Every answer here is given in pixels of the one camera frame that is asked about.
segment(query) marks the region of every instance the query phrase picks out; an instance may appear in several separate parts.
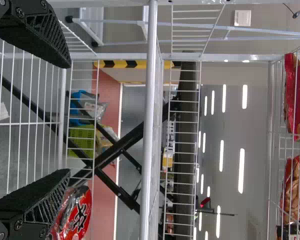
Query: white metal rack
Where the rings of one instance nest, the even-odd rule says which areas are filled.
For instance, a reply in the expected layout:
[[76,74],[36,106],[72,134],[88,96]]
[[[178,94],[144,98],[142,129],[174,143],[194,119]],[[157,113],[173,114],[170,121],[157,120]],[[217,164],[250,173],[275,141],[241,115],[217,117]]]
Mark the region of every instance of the white metal rack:
[[[297,61],[300,61],[300,47],[292,51],[296,56]],[[298,74],[300,68],[296,68],[296,75]],[[295,77],[295,96],[297,89],[297,77]],[[269,172],[269,206],[268,206],[268,239],[274,234],[276,229],[275,225],[283,227],[284,219],[289,219],[289,222],[296,223],[298,228],[300,228],[300,223],[298,219],[300,218],[300,213],[297,217],[292,213],[292,201],[289,203],[289,211],[284,211],[284,205],[281,204],[282,194],[285,192],[286,184],[284,183],[286,164],[288,158],[295,158],[300,156],[300,134],[288,132],[287,124],[288,118],[285,119],[284,108],[286,102],[285,93],[286,84],[286,70],[285,70],[285,58],[278,61],[271,62],[269,64],[269,82],[268,82],[268,141],[267,141],[267,157],[268,172]],[[297,99],[294,97],[294,112],[296,112]],[[296,122],[296,115],[293,115],[293,124]],[[294,141],[294,138],[298,136],[299,141]],[[297,196],[300,196],[300,175],[298,176],[298,187]],[[297,203],[298,210],[300,210],[300,200]],[[300,233],[296,233],[297,239],[300,238]]]

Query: black cable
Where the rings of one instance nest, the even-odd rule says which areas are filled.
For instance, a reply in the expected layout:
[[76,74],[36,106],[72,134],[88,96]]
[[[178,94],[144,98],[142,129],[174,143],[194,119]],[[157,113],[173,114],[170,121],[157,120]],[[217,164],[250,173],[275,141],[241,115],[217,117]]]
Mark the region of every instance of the black cable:
[[282,3],[283,5],[285,5],[289,10],[290,10],[290,12],[292,12],[292,14],[295,14],[292,10],[291,10],[291,8],[290,7],[288,7],[288,5],[287,4],[285,4],[285,3]]

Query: fluorescent light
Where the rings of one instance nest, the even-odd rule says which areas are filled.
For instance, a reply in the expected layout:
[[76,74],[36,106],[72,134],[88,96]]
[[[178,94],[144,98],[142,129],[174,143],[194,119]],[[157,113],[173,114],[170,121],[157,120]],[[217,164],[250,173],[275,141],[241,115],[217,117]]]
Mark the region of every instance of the fluorescent light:
[[199,232],[201,232],[202,228],[202,212],[199,213]]
[[220,142],[220,162],[219,162],[219,171],[222,172],[224,169],[224,146],[225,141],[221,140]]
[[215,91],[211,94],[211,115],[215,113]]
[[202,152],[206,152],[206,133],[203,134]]
[[198,148],[201,147],[201,131],[199,131],[199,137],[198,137]]
[[215,227],[215,235],[218,239],[220,237],[220,213],[221,213],[221,207],[217,207],[217,216],[216,216],[216,227]]
[[200,178],[200,176],[199,176],[199,168],[197,167],[196,168],[196,183],[198,184],[199,183],[199,178]]
[[204,98],[204,115],[207,116],[207,108],[208,108],[208,97]]
[[226,97],[227,97],[227,85],[223,84],[222,90],[222,112],[226,112]]
[[245,150],[240,149],[240,161],[239,161],[239,181],[238,181],[238,191],[239,193],[244,192],[244,173],[245,173]]
[[203,194],[204,193],[204,175],[202,174],[201,175],[201,189],[200,189],[201,191],[201,194]]
[[242,109],[247,108],[247,101],[248,101],[248,86],[243,85],[243,87],[242,87]]

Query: red packaging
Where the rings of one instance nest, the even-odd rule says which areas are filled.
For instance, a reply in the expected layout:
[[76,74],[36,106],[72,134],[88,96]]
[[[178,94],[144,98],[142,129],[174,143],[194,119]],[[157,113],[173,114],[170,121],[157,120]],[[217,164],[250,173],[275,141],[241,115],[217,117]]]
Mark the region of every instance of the red packaging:
[[69,188],[50,232],[50,239],[81,240],[88,230],[91,210],[92,194],[89,187]]
[[297,141],[300,139],[300,60],[297,62],[297,57],[293,53],[288,53],[284,56],[284,67],[286,72],[284,119],[287,118],[288,132],[297,134],[294,136],[294,140]]
[[[291,217],[295,220],[300,220],[300,207],[299,207],[299,219],[298,218],[298,204],[300,204],[300,156],[296,156],[294,159],[288,158],[285,165],[284,172],[284,202],[283,195],[281,194],[280,208],[289,214],[290,212],[290,201],[291,201]],[[283,224],[289,224],[293,222],[290,221],[289,215],[283,214]]]

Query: red object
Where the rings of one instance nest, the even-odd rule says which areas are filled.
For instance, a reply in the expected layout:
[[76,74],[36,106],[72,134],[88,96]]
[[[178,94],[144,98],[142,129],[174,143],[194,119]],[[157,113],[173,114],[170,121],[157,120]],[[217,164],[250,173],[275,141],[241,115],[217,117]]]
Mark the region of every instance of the red object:
[[287,114],[284,119],[287,118],[288,131],[297,134],[294,136],[294,140],[297,141],[300,139],[300,61],[293,53],[288,53],[284,56],[284,67],[286,72],[284,113]]
[[200,207],[203,208],[208,202],[210,202],[210,197],[206,197],[200,204]]
[[89,227],[92,195],[88,186],[70,188],[64,197],[56,223],[51,230],[53,240],[81,240]]

